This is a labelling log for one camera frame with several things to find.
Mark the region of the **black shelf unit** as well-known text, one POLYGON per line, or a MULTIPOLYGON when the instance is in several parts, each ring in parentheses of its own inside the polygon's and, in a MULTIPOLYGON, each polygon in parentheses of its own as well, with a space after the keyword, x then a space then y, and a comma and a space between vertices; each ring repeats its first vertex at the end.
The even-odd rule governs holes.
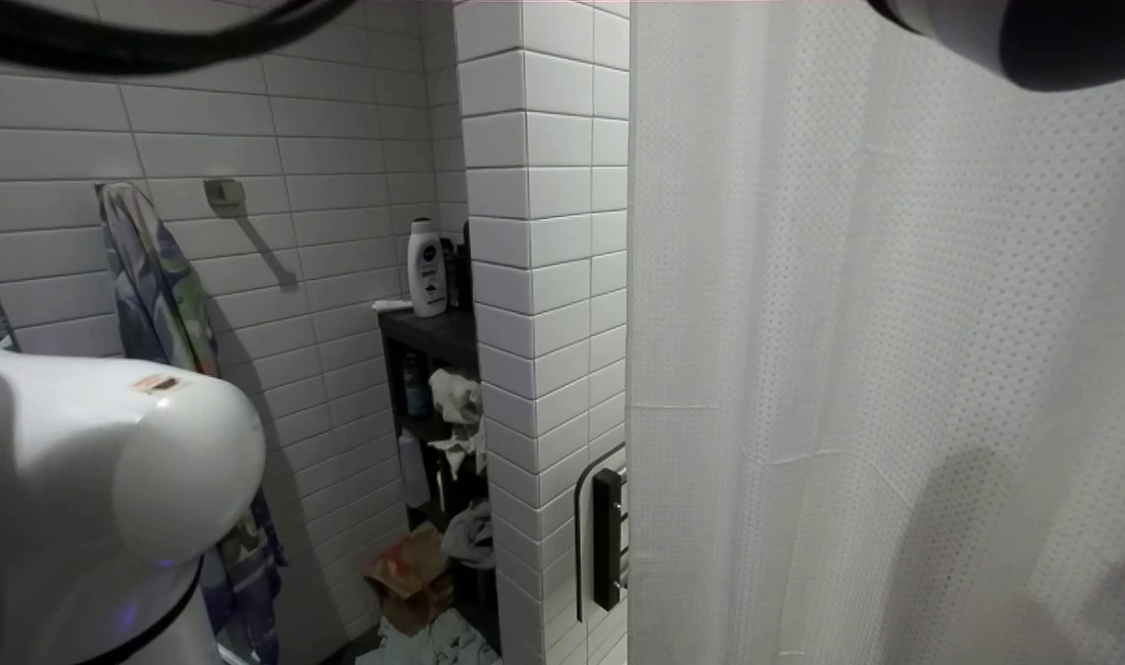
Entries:
MULTIPOLYGON (((477 325, 470 312, 456 308, 430 320, 420 320, 414 311, 382 312, 378 320, 397 446, 400 430, 407 429, 423 443, 426 459, 431 500, 415 510, 411 510, 404 501, 407 522, 411 531, 429 522, 444 534, 450 519, 474 502, 490 500, 487 467, 485 471, 477 471, 472 459, 468 458, 458 471, 458 479, 452 479, 446 455, 429 446, 432 438, 447 433, 435 408, 432 408, 431 417, 426 420, 408 417, 404 411, 400 362, 406 353, 423 354, 426 358, 429 379, 436 369, 449 368, 479 381, 477 325)), ((400 470, 399 479, 404 498, 400 470)), ((474 570, 460 563, 449 561, 454 579, 454 603, 450 609, 464 615, 467 622, 485 636, 490 647, 501 653, 496 567, 492 570, 474 570)))

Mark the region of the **black towel radiator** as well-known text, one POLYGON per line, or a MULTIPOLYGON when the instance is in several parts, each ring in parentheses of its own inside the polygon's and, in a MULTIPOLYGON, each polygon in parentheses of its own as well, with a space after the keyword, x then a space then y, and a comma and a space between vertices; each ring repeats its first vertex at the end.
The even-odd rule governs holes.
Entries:
POLYGON ((580 471, 574 489, 576 621, 616 610, 627 599, 629 511, 626 443, 616 443, 580 471))

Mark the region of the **blue bottle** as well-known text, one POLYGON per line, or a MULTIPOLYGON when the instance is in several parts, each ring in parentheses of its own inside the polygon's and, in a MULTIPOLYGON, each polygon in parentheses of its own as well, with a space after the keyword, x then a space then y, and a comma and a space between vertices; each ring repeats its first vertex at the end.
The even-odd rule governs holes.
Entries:
POLYGON ((423 354, 406 353, 400 362, 404 411, 408 417, 426 420, 432 414, 428 363, 423 354))

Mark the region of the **clear plastic bottle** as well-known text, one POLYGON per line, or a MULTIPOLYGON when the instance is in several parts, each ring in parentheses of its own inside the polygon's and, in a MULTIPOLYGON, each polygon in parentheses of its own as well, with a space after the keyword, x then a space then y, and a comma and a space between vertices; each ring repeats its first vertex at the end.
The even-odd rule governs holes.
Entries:
POLYGON ((411 510, 415 510, 431 500, 423 443, 410 430, 402 429, 398 437, 398 453, 404 501, 411 510))

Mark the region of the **white lotion bottle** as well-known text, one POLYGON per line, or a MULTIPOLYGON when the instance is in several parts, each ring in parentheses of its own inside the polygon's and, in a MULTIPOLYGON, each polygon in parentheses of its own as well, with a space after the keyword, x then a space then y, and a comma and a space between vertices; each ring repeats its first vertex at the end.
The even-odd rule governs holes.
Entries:
POLYGON ((420 320, 430 320, 447 311, 442 241, 428 216, 418 216, 410 231, 406 259, 412 308, 420 320))

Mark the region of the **white crumpled cloth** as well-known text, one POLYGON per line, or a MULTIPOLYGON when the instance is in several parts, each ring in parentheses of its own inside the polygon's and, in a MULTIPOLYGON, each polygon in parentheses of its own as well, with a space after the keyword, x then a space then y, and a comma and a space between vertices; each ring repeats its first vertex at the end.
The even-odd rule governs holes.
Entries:
POLYGON ((432 438, 429 446, 446 455, 453 480, 460 478, 468 458, 472 459, 475 470, 485 471, 488 447, 482 384, 469 375, 439 368, 430 375, 429 387, 433 408, 447 432, 432 438))

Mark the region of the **colourful patterned towel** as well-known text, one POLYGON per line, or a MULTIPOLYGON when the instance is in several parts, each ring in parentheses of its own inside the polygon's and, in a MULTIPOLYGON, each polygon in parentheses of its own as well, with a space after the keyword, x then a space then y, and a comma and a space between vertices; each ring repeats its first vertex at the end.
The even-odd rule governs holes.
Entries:
MULTIPOLYGON (((114 278, 124 354, 214 378, 219 345, 200 278, 135 185, 94 186, 114 278)), ((281 665, 274 601, 287 567, 263 491, 202 556, 200 593, 214 635, 226 635, 251 665, 281 665)))

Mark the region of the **white shower curtain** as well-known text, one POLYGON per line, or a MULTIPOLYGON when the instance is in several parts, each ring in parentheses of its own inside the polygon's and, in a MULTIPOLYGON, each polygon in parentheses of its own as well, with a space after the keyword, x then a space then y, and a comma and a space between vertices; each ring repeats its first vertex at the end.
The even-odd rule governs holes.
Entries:
POLYGON ((1125 80, 630 23, 629 665, 1125 665, 1125 80))

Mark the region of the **grey crumpled cloth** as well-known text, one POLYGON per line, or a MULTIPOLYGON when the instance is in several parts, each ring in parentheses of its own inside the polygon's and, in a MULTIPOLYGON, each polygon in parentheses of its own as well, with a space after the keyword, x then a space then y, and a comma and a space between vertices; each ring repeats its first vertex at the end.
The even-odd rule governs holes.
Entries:
POLYGON ((441 552, 448 559, 474 570, 492 570, 496 567, 490 501, 474 502, 450 519, 442 534, 441 552))

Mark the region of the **brown paper bag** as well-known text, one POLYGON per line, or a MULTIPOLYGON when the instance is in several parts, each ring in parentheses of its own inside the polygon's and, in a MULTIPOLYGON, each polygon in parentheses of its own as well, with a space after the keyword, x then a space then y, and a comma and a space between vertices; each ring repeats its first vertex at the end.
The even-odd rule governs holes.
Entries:
POLYGON ((454 603, 454 579, 442 533, 429 522, 378 555, 364 581, 380 597, 382 618, 402 635, 417 635, 454 603))

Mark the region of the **metal wall hook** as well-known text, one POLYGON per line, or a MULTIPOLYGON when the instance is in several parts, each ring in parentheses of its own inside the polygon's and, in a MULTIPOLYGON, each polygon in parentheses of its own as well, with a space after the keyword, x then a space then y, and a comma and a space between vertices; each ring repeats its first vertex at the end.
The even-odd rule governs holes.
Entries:
POLYGON ((202 192, 213 214, 219 218, 248 215, 245 189, 237 178, 204 178, 202 192))

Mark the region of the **dark bottle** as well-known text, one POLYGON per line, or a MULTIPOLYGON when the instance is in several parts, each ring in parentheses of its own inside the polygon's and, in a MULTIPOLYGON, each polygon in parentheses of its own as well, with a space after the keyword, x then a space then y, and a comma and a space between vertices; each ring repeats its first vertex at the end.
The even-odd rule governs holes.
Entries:
POLYGON ((474 311, 470 222, 465 221, 458 241, 441 239, 449 308, 474 311))

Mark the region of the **white crumpled paper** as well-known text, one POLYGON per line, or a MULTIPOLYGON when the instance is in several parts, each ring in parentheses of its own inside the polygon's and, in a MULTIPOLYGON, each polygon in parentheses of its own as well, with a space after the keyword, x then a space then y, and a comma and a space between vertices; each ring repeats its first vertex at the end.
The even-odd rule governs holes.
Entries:
POLYGON ((500 653, 454 609, 414 635, 384 618, 378 635, 378 647, 356 657, 353 665, 503 665, 500 653))

